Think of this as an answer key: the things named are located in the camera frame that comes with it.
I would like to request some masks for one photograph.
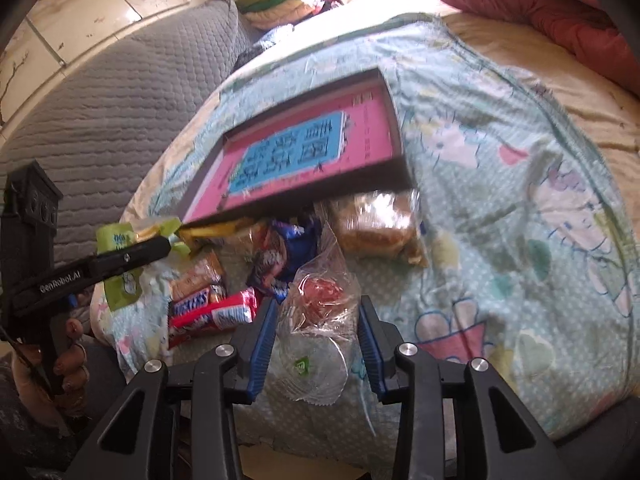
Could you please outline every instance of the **blanket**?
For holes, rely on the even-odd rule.
[[[640,96],[640,65],[597,0],[442,0],[468,12],[529,23],[599,74]]]
[[[350,261],[364,293],[382,319],[435,356],[487,357],[552,437],[578,428],[638,382],[638,252],[622,198],[596,147],[544,85],[479,56],[433,16],[398,16],[223,85],[188,128],[188,149],[163,157],[159,187],[125,218],[171,212],[231,127],[373,66],[398,114],[433,266]],[[155,301],[109,315],[99,288],[94,297],[130,375],[152,356],[184,362],[217,343],[166,354],[163,272],[148,281]],[[253,406],[236,408],[242,440],[390,466],[399,412],[376,402],[361,360],[329,407],[287,400],[271,381]]]

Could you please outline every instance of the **snack package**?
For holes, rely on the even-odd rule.
[[[357,345],[360,285],[328,225],[321,252],[298,269],[278,316],[272,361],[276,387],[293,400],[333,404]]]
[[[174,301],[178,301],[197,290],[202,290],[207,285],[224,287],[224,282],[225,271],[220,265],[216,253],[211,251],[197,260],[193,267],[180,278],[171,282],[171,297]]]
[[[251,260],[262,246],[269,223],[241,218],[201,227],[185,227],[178,236],[195,251],[204,245],[212,245],[221,256],[242,256]]]
[[[255,319],[260,297],[248,288],[220,298],[219,287],[207,288],[180,301],[172,301],[168,312],[169,348],[192,337],[233,329]]]
[[[373,192],[328,200],[318,206],[344,254],[401,259],[428,266],[417,219],[416,190]]]
[[[305,218],[302,225],[272,220],[246,284],[282,303],[296,271],[318,254],[319,234],[315,217]]]
[[[189,248],[177,237],[175,231],[180,227],[180,220],[169,218],[145,218],[142,220],[107,224],[100,227],[95,234],[98,254],[132,246],[149,240],[154,236],[164,236],[172,244],[172,253],[189,254]],[[142,295],[140,276],[143,269],[133,269],[120,276],[104,280],[104,294],[110,310],[117,310],[135,303]]]

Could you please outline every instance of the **quilted fabric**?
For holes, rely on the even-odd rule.
[[[57,264],[95,250],[146,172],[258,37],[233,0],[210,0],[119,40],[67,77],[0,152],[6,174],[33,158],[65,195]]]

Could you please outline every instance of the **pink comforter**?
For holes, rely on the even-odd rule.
[[[640,65],[597,0],[442,0],[508,22],[529,23],[599,74],[640,96]]]

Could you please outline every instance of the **pink box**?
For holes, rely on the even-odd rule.
[[[227,132],[178,215],[189,225],[286,216],[316,200],[409,187],[395,110],[376,69],[306,92]]]

